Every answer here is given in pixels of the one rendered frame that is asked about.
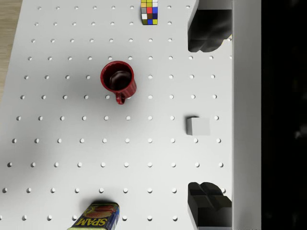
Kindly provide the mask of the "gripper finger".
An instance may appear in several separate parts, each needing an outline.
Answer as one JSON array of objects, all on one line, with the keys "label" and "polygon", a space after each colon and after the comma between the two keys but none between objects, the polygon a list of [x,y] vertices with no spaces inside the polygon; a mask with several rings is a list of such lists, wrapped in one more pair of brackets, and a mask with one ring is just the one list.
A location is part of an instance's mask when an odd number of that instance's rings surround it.
[{"label": "gripper finger", "polygon": [[189,183],[188,206],[194,227],[232,227],[232,202],[213,183]]},{"label": "gripper finger", "polygon": [[188,30],[188,50],[213,52],[231,34],[231,10],[196,10]]}]

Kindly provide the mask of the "puzzle cube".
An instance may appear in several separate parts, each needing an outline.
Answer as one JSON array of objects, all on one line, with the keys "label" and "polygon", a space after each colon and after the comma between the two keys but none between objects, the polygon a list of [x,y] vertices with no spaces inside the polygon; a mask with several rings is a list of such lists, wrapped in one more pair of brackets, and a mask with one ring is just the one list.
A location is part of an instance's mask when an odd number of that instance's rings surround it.
[{"label": "puzzle cube", "polygon": [[143,25],[158,25],[158,0],[141,0]]}]

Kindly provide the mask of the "grey cube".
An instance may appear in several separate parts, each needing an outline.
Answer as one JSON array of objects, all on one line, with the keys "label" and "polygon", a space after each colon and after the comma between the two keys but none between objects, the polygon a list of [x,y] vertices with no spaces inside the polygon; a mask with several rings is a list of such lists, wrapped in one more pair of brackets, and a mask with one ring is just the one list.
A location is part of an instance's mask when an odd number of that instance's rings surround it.
[{"label": "grey cube", "polygon": [[190,117],[186,120],[186,130],[191,136],[208,136],[210,135],[210,119]]}]

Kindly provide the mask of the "red mug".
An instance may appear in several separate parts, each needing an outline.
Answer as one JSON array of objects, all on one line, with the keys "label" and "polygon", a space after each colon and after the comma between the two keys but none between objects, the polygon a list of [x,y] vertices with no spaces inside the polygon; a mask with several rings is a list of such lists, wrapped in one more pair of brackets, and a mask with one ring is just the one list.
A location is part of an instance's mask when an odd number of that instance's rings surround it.
[{"label": "red mug", "polygon": [[123,61],[106,64],[101,71],[100,81],[106,90],[114,93],[119,105],[123,105],[137,90],[133,69]]}]

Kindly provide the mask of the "flat-sided can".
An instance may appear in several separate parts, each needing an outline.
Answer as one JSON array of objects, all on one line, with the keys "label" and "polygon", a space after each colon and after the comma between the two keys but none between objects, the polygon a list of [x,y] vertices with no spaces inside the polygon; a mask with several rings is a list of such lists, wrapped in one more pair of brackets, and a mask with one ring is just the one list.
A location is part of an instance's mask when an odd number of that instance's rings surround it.
[{"label": "flat-sided can", "polygon": [[67,230],[115,230],[119,211],[117,203],[93,203]]}]

